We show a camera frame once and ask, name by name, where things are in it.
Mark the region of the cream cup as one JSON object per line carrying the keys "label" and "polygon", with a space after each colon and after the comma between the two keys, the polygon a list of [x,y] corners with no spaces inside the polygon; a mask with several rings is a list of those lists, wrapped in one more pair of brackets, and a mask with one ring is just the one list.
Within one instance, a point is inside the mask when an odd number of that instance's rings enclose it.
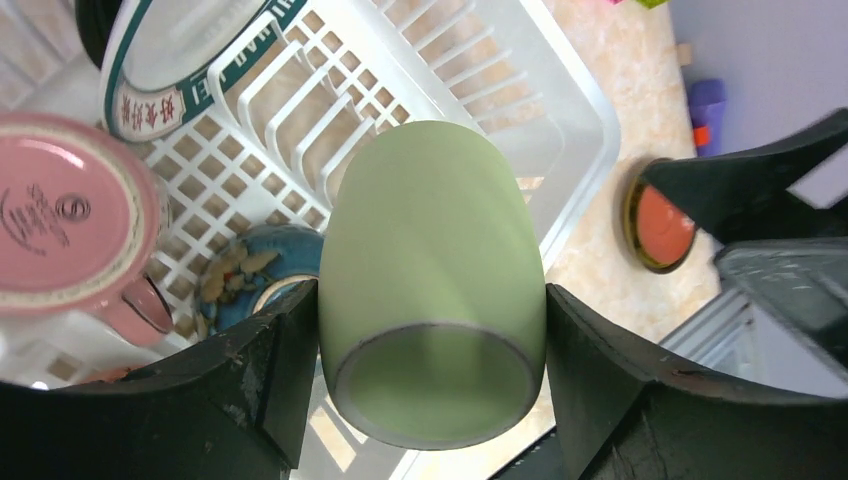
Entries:
{"label": "cream cup", "polygon": [[366,144],[340,184],[318,287],[327,389],[367,436],[465,448],[535,403],[543,264],[513,171],[481,134],[422,120]]}

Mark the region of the white plate green rim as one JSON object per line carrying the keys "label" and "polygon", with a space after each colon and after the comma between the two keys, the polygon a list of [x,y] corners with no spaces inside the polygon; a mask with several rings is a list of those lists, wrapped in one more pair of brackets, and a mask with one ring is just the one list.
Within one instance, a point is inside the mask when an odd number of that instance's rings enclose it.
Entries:
{"label": "white plate green rim", "polygon": [[101,67],[101,120],[114,137],[163,137],[234,86],[303,1],[124,1]]}

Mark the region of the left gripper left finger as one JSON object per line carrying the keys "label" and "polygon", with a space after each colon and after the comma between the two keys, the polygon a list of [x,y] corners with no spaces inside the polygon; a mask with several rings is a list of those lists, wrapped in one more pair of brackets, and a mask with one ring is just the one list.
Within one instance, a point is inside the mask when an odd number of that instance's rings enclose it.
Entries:
{"label": "left gripper left finger", "polygon": [[285,479],[318,355],[316,281],[114,382],[1,387],[5,479]]}

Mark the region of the dark bowl beige inside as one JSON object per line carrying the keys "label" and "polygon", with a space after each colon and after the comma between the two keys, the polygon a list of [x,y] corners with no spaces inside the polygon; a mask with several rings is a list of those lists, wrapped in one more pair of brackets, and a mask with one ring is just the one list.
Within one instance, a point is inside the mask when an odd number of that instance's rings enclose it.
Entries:
{"label": "dark bowl beige inside", "polygon": [[324,236],[300,225],[263,225],[239,236],[206,266],[194,296],[203,340],[318,277]]}

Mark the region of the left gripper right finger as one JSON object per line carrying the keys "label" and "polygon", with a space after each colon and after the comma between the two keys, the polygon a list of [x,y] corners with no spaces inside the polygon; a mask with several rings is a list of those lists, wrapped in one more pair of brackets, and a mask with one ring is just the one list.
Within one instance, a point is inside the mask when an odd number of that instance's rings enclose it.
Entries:
{"label": "left gripper right finger", "polygon": [[547,367],[569,479],[843,479],[847,404],[700,366],[548,285]]}

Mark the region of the pink mug white inside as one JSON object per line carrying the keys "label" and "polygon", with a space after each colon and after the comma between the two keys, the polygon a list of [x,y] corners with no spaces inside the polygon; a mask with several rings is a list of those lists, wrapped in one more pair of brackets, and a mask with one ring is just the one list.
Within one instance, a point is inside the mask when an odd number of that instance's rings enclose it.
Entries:
{"label": "pink mug white inside", "polygon": [[121,381],[135,381],[150,378],[160,372],[158,368],[146,365],[133,365],[118,367],[104,371],[94,372],[76,382],[77,385],[89,383],[116,383]]}

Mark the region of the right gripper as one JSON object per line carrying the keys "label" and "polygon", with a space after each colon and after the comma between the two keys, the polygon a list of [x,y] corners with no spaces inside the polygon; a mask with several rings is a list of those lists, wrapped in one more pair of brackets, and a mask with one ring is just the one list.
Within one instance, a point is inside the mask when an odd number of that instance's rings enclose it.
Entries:
{"label": "right gripper", "polygon": [[642,172],[698,227],[730,244],[714,259],[720,275],[836,371],[847,369],[847,199],[819,208],[789,187],[846,146],[847,109],[838,108],[767,145],[655,160]]}

